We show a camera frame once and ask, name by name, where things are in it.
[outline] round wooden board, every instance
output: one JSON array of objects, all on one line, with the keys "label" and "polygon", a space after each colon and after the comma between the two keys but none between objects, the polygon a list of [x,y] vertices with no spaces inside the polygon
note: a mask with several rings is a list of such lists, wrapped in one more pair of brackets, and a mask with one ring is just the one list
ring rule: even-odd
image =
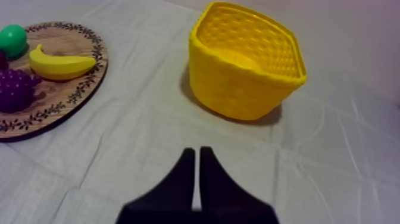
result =
[{"label": "round wooden board", "polygon": [[29,49],[21,58],[10,62],[11,69],[33,74],[28,53],[39,43],[46,54],[93,57],[96,65],[77,79],[66,82],[43,80],[35,87],[35,101],[29,108],[13,114],[0,112],[0,142],[38,132],[69,117],[94,94],[107,70],[107,49],[102,39],[82,25],[54,21],[34,24],[25,30]]}]

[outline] plastic banana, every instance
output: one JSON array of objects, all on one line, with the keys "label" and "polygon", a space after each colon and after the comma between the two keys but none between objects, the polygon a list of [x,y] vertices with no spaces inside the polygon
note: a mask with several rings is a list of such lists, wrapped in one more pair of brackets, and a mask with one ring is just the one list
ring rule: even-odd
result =
[{"label": "plastic banana", "polygon": [[42,45],[39,44],[29,53],[29,64],[45,79],[69,80],[88,72],[96,64],[96,60],[81,56],[46,55],[42,51]]}]

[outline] yellow basket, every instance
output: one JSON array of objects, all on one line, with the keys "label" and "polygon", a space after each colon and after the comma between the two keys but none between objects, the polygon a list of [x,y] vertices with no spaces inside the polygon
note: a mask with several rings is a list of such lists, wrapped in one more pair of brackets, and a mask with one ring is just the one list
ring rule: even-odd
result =
[{"label": "yellow basket", "polygon": [[207,6],[190,34],[189,52],[197,99],[234,119],[262,117],[307,78],[295,35],[235,4]]}]

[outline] table surface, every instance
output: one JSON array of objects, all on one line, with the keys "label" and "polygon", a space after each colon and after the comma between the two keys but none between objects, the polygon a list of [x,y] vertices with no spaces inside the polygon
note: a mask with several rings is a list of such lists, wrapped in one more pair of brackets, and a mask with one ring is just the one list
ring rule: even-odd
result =
[{"label": "table surface", "polygon": [[1,224],[114,223],[184,147],[202,145],[282,223],[400,222],[398,108],[299,38],[309,79],[281,107],[256,123],[210,114],[188,87],[188,34],[200,13],[161,0],[2,3],[0,26],[90,27],[110,63],[99,91],[65,123],[0,144]]}]

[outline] green plastic fruit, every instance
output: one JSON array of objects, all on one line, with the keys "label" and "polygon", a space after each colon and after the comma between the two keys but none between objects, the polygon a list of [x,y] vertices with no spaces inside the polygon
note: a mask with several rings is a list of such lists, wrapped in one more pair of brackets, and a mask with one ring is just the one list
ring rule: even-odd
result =
[{"label": "green plastic fruit", "polygon": [[8,59],[16,59],[27,49],[25,29],[19,25],[9,25],[0,31],[0,51]]}]

